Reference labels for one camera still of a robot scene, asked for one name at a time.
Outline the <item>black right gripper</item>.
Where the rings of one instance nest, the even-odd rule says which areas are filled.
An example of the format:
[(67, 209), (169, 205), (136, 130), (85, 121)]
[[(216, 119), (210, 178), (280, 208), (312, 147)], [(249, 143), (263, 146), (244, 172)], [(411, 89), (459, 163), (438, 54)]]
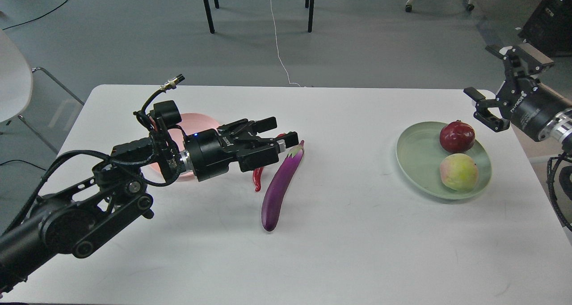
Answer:
[[(529, 43), (491, 44), (485, 50), (502, 60), (506, 79), (496, 99), (486, 99), (474, 87), (463, 89), (475, 102), (474, 118), (494, 132), (505, 131), (512, 123), (535, 142), (549, 138), (571, 142), (571, 100), (537, 80), (554, 61)], [(500, 109), (502, 118), (492, 108)]]

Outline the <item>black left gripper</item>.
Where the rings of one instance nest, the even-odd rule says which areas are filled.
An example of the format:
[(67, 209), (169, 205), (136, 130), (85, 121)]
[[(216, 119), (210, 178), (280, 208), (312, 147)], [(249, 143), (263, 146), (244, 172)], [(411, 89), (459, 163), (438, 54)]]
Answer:
[[(229, 164), (237, 162), (240, 171), (254, 171), (275, 164), (279, 154), (299, 144), (295, 131), (274, 138), (260, 138), (257, 134), (277, 128), (275, 117), (262, 120), (240, 119), (192, 135), (184, 136), (183, 146), (189, 169), (199, 182), (229, 171)], [(253, 139), (247, 142), (241, 139)]]

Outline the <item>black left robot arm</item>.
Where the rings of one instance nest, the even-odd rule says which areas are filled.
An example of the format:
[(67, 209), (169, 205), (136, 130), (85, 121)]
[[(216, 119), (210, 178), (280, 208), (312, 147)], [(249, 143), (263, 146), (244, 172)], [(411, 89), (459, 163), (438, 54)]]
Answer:
[[(134, 112), (147, 137), (119, 144), (110, 154), (72, 150), (55, 159), (1, 235), (2, 293), (12, 291), (57, 254), (87, 258), (137, 218), (151, 219), (155, 214), (149, 186), (169, 186), (189, 171), (205, 181), (225, 174), (232, 162), (243, 172), (255, 171), (278, 162), (287, 149), (302, 147), (293, 131), (274, 138), (259, 136), (276, 128), (275, 117), (241, 119), (188, 135), (174, 101), (147, 109), (183, 80), (183, 75), (168, 80)], [(76, 156), (100, 159), (93, 176), (57, 193), (39, 195), (51, 175)]]

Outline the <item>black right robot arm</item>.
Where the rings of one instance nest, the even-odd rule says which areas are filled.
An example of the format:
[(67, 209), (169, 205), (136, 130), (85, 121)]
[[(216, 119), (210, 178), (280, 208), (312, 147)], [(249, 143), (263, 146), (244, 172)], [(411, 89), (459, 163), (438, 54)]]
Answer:
[(473, 87), (464, 89), (474, 102), (473, 116), (494, 132), (514, 126), (535, 142), (554, 139), (561, 146), (562, 152), (547, 160), (546, 183), (556, 217), (570, 229), (554, 183), (558, 179), (566, 196), (571, 196), (572, 104), (538, 78), (553, 67), (554, 61), (528, 43), (506, 47), (492, 44), (486, 51), (502, 60), (505, 80), (493, 99)]

